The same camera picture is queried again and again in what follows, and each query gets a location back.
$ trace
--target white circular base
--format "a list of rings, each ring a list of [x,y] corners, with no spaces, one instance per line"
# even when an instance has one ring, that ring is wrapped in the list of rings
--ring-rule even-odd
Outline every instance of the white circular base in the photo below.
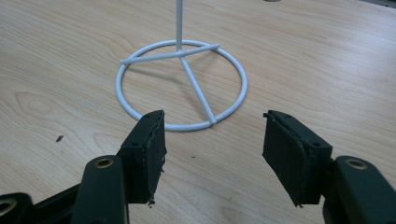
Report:
[[[139,57],[140,55],[151,51],[153,49],[165,47],[165,46],[172,46],[176,45],[177,42],[176,40],[168,40],[168,41],[162,41],[158,43],[154,43],[152,45],[148,45],[143,47],[142,49],[138,50],[137,52],[133,53],[129,58],[136,58]],[[191,45],[191,46],[197,46],[197,47],[204,47],[204,46],[209,46],[209,44],[205,42],[200,42],[200,41],[195,41],[195,40],[182,40],[183,45]],[[239,75],[241,77],[241,91],[239,92],[238,98],[235,100],[235,102],[226,110],[221,112],[220,114],[215,116],[215,119],[217,122],[226,119],[228,116],[230,116],[237,108],[242,104],[244,101],[247,91],[248,91],[248,79],[245,74],[245,70],[242,67],[242,65],[233,57],[231,54],[229,54],[227,51],[223,49],[213,49],[216,53],[222,55],[224,58],[228,59],[238,70]],[[119,98],[119,101],[122,105],[122,107],[135,119],[140,120],[143,115],[141,115],[139,112],[137,112],[133,107],[131,107],[128,102],[126,101],[123,93],[122,93],[122,77],[125,73],[126,68],[129,66],[129,64],[122,64],[120,66],[119,72],[117,73],[117,78],[116,78],[116,94],[117,97]],[[209,120],[203,121],[200,123],[193,123],[193,124],[171,124],[171,123],[165,123],[165,130],[167,131],[175,131],[175,132],[189,132],[189,131],[197,131],[197,130],[202,130],[205,128],[209,128],[215,123],[210,122]]]

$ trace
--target wooden table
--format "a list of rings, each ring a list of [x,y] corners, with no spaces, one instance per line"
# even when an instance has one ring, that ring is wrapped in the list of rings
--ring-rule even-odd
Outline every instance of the wooden table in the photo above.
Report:
[[[295,208],[262,157],[269,109],[302,121],[333,145],[333,158],[375,164],[396,188],[395,9],[355,0],[184,5],[184,37],[237,58],[247,98],[210,129],[166,133],[157,203],[131,205],[132,223],[323,223],[321,205]],[[175,1],[1,1],[0,194],[27,192],[37,203],[118,151],[136,124],[114,91],[119,59],[174,39],[175,13]],[[213,52],[188,60],[214,112],[227,108],[236,70]],[[141,113],[206,119],[177,59],[134,64],[125,76]]]

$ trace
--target white wire stand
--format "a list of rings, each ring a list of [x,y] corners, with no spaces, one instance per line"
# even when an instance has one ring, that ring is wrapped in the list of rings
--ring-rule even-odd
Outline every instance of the white wire stand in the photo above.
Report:
[[[176,40],[167,40],[158,43],[154,43],[148,46],[143,47],[142,49],[138,50],[137,52],[133,53],[127,59],[120,60],[121,66],[119,72],[117,73],[116,78],[116,94],[119,98],[119,101],[122,107],[135,119],[140,120],[143,116],[137,112],[133,107],[131,107],[128,102],[126,101],[123,93],[122,93],[122,77],[125,73],[126,68],[132,63],[142,63],[142,62],[149,62],[149,61],[156,61],[162,59],[170,59],[170,58],[179,58],[181,64],[184,67],[187,75],[189,76],[190,82],[194,87],[197,96],[204,107],[206,115],[208,117],[207,121],[203,121],[200,123],[193,123],[193,124],[171,124],[165,123],[165,130],[168,131],[175,131],[175,132],[189,132],[189,131],[197,131],[202,130],[205,128],[209,128],[223,119],[229,117],[244,101],[247,91],[248,91],[248,79],[245,74],[245,70],[242,65],[229,54],[227,51],[220,48],[219,44],[207,44],[205,42],[200,42],[196,40],[184,40],[182,39],[182,21],[183,21],[183,0],[177,0],[177,36]],[[174,46],[176,45],[177,51],[170,52],[170,53],[160,53],[155,55],[149,56],[141,56],[146,52],[149,52],[153,49],[162,48],[166,46]],[[195,49],[186,49],[183,50],[183,45],[191,45],[197,48]],[[224,58],[229,60],[235,68],[238,70],[239,75],[241,77],[241,91],[239,92],[238,97],[236,98],[235,102],[226,110],[221,112],[218,115],[214,115],[212,109],[207,102],[204,93],[201,91],[201,88],[198,85],[198,82],[186,60],[186,56],[192,55],[195,53],[204,52],[207,50],[213,50],[216,53],[222,55]]]

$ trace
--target light wood tabletop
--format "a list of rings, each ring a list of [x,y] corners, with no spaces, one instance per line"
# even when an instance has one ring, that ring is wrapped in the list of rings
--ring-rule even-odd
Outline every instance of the light wood tabletop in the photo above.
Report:
[[[86,163],[113,155],[136,125],[115,93],[120,59],[175,39],[176,1],[2,0],[0,195],[38,203],[79,183]],[[269,109],[370,161],[396,188],[396,10],[355,0],[186,0],[184,38],[219,43],[245,68],[247,97],[198,132],[166,132],[156,204],[131,204],[131,223],[324,223],[320,205],[294,207],[262,157]],[[174,50],[173,47],[155,52]],[[240,91],[217,53],[188,57],[215,114]],[[178,59],[130,66],[140,113],[206,120]],[[64,138],[56,141],[58,136]]]

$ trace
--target black speck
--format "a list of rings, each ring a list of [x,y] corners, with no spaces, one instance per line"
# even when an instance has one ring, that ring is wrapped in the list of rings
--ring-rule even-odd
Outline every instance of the black speck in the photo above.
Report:
[[[64,136],[63,135],[59,135],[59,137],[56,139],[56,142],[60,142],[60,141],[62,141],[62,139],[64,138]]]

